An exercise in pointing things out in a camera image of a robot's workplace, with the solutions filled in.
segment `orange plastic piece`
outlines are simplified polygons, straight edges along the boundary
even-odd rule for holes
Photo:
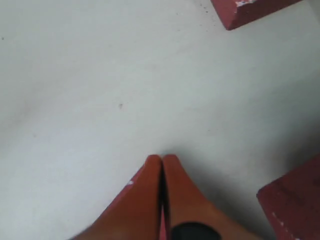
[[[184,223],[199,223],[218,232],[222,240],[260,240],[217,209],[189,178],[176,155],[166,155],[163,169],[171,231]]]
[[[157,240],[162,161],[149,156],[101,216],[73,240]]]

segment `red block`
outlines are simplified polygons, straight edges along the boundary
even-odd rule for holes
[[[320,155],[259,190],[278,240],[320,239]]]
[[[236,29],[301,0],[211,0],[227,30]]]

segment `white floor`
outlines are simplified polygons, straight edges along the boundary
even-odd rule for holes
[[[226,31],[209,0],[2,0],[0,239],[63,240],[149,154],[266,239],[259,188],[320,144],[307,1]]]

